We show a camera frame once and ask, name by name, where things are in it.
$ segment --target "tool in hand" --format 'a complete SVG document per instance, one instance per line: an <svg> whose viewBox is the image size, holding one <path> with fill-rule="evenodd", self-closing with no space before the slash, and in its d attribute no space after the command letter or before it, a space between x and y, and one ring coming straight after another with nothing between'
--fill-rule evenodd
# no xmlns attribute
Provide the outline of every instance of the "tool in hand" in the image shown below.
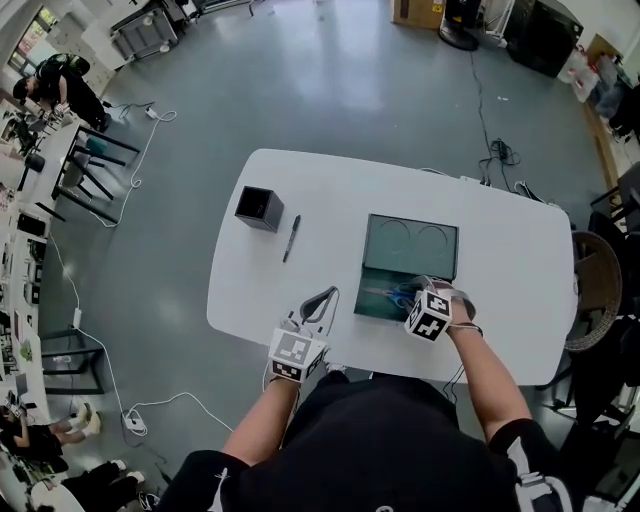
<svg viewBox="0 0 640 512"><path fill-rule="evenodd" d="M373 293L376 295L384 295L391 299L396 306L401 309L411 311L416 301L416 292L418 291L415 285L411 283L402 283L393 288L392 290L383 290L381 288L363 288L365 293Z"/></svg>

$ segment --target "shoulder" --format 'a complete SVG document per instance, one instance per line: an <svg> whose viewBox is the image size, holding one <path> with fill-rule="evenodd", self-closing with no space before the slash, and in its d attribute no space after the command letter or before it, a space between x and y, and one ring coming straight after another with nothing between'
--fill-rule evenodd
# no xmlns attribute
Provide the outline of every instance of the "shoulder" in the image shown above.
<svg viewBox="0 0 640 512"><path fill-rule="evenodd" d="M157 512L209 510L223 481L233 481L249 466L231 455L204 450L191 453L162 496Z"/></svg>

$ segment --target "floor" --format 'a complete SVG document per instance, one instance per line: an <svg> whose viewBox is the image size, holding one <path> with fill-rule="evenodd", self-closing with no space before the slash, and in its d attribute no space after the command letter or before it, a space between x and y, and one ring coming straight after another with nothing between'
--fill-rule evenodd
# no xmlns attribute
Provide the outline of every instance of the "floor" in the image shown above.
<svg viewBox="0 0 640 512"><path fill-rule="evenodd" d="M605 185L571 88L504 50L483 47L473 58L489 140L503 138L522 158L507 170L510 185L525 179L584 227ZM103 228L68 202L58 207L67 222L52 231L78 285L82 327L109 348L125 408L189 391L232 426L260 394L266 349L213 330L206 302L218 229L249 155L289 149L479 178L487 153L470 55L434 32L391 24L388 0L267 0L254 18L246 6L205 16L169 54L123 69L106 97L155 101L157 112L178 117L158 127L120 226ZM142 146L151 128L133 109L109 133ZM131 171L105 174L119 196L116 214ZM492 178L504 188L498 168ZM41 305L41 332L71 322L76 300L53 250ZM102 374L111 391L92 403L104 433L66 450L73 466L123 458L155 489L164 486L158 468L172 475L190 451L226 439L180 398L143 408L148 436L127 434L125 443L106 366ZM457 390L462 427L478 435L466 389ZM68 408L69 397L53 400L57 417ZM535 411L560 443L568 422Z"/></svg>

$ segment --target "person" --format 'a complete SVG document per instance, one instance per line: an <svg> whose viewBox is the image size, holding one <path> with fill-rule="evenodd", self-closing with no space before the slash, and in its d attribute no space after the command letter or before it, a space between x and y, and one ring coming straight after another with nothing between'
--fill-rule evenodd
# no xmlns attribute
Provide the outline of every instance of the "person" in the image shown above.
<svg viewBox="0 0 640 512"><path fill-rule="evenodd" d="M59 485L41 480L31 489L31 503L36 512L116 512L136 499L145 480L139 471L121 478L126 469L112 460Z"/></svg>
<svg viewBox="0 0 640 512"><path fill-rule="evenodd" d="M75 417L51 425L29 425L28 413L21 409L20 418L5 406L0 407L0 442L10 453L26 459L48 461L62 455L62 447L77 444L100 433L100 417L82 404Z"/></svg>
<svg viewBox="0 0 640 512"><path fill-rule="evenodd" d="M89 63L78 55L53 55L38 64L32 76L16 82L13 97L23 105L26 98L30 98L43 110L53 110L58 117L70 109L91 128L103 132L111 117L82 79L89 68Z"/></svg>
<svg viewBox="0 0 640 512"><path fill-rule="evenodd" d="M299 387L273 379L220 452L186 458L157 512L559 511L571 500L580 510L513 378L465 306L454 299L452 311L467 324L448 334L486 444L458 429L455 405L428 383L349 382L329 365L288 428Z"/></svg>

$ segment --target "desk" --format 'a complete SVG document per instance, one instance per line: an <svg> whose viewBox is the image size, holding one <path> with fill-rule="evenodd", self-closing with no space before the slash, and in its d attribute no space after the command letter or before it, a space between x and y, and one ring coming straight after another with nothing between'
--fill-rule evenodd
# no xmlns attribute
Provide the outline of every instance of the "desk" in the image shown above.
<svg viewBox="0 0 640 512"><path fill-rule="evenodd" d="M45 159L44 168L40 173L32 171L26 174L24 183L21 184L22 187L19 187L18 189L20 190L20 196L18 199L23 203L36 204L48 214L64 221L64 219L54 211L55 202L58 195L63 195L70 201L83 207L85 210L95 213L103 219L117 224L118 221L111 215L105 213L99 208L96 208L84 199L77 197L65 188L59 186L67 159L74 158L73 149L81 132L83 132L87 136L97 137L108 143L128 149L129 151L140 153L140 150L138 148L130 146L129 144L118 141L116 139L112 139L111 137L107 137L102 133L85 128L80 124L80 122L74 121L63 128L59 128L53 134L47 135L42 140L39 146L39 154ZM120 165L125 165L124 162L110 157L104 156L101 158L119 163ZM89 171L86 167L83 170L83 174L87 178L89 178L100 190L102 190L105 195L107 195L107 197L109 197L110 199L113 198L113 196L111 196L111 194L99 183L99 181L93 176L91 171Z"/></svg>
<svg viewBox="0 0 640 512"><path fill-rule="evenodd" d="M234 217L245 185L272 189L284 202L276 234ZM335 285L341 298L327 360L449 380L460 365L452 343L431 345L398 323L353 313L371 213L458 226L454 284L475 303L488 343L518 384L551 380L576 313L567 215L502 190L375 162L253 153L218 235L207 304L211 326L268 345L281 318ZM300 228L283 264L298 214Z"/></svg>

